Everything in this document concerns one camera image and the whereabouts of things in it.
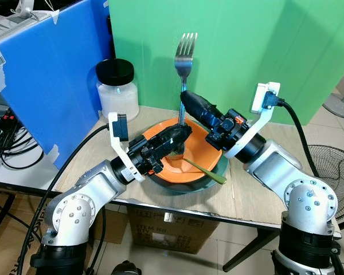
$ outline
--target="black jar lid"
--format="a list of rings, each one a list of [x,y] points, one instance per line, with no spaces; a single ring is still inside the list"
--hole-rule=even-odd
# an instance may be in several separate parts
[[[110,86],[120,86],[134,79],[134,66],[124,59],[106,59],[96,65],[98,80]]]

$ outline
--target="blue board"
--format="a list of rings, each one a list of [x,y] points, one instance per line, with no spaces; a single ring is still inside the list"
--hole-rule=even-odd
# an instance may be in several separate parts
[[[60,168],[98,121],[95,65],[110,57],[102,0],[84,0],[0,42],[6,87],[1,94]]]

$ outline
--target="tiled floor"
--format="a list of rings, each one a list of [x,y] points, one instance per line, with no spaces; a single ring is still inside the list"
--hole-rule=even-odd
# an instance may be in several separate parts
[[[344,119],[321,108],[304,128],[309,144],[330,145],[344,150]],[[344,231],[341,260],[344,263]],[[220,223],[197,255],[132,244],[128,226],[121,245],[103,246],[96,265],[97,275],[110,275],[113,268],[130,260],[143,270],[143,274],[224,274],[222,265],[238,253],[256,236],[256,229]],[[270,252],[278,245],[273,240],[253,256],[230,271],[230,274],[273,274]]]

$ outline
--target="green board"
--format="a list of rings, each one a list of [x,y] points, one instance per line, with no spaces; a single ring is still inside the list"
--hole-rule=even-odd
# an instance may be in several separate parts
[[[344,75],[344,0],[110,0],[118,58],[135,66],[139,104],[179,108],[174,55],[197,32],[189,90],[247,118],[257,83],[307,124]],[[292,123],[282,108],[273,121]]]

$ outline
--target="cable bundle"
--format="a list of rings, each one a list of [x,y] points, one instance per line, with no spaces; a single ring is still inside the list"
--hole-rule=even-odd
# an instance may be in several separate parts
[[[21,141],[26,136],[27,133],[28,133],[28,131],[26,129],[24,129],[21,122],[14,116],[14,113],[10,109],[6,111],[5,115],[0,117],[0,159],[9,168],[25,169],[25,168],[28,168],[28,167],[31,167],[31,166],[37,164],[44,157],[44,152],[42,151],[40,157],[35,162],[31,163],[30,165],[24,166],[24,167],[14,167],[14,166],[11,166],[5,162],[4,156],[16,156],[16,155],[24,154],[26,152],[33,150],[34,148],[36,148],[38,146],[38,144],[36,143],[35,145],[32,145],[32,146],[25,148],[25,149],[22,149],[20,151],[10,152],[10,150],[18,148],[19,146],[22,146],[22,145],[24,145],[28,142],[31,142],[33,140],[32,137],[29,137],[29,138]],[[15,215],[13,215],[9,212],[7,213],[7,215],[12,217],[13,219],[18,221],[19,223],[21,223],[25,227],[29,228],[29,225],[27,225],[21,219],[17,218]],[[36,238],[39,241],[41,241],[41,238],[40,238],[40,236],[38,236],[37,233],[35,233],[33,231],[32,231],[32,233],[36,236]]]

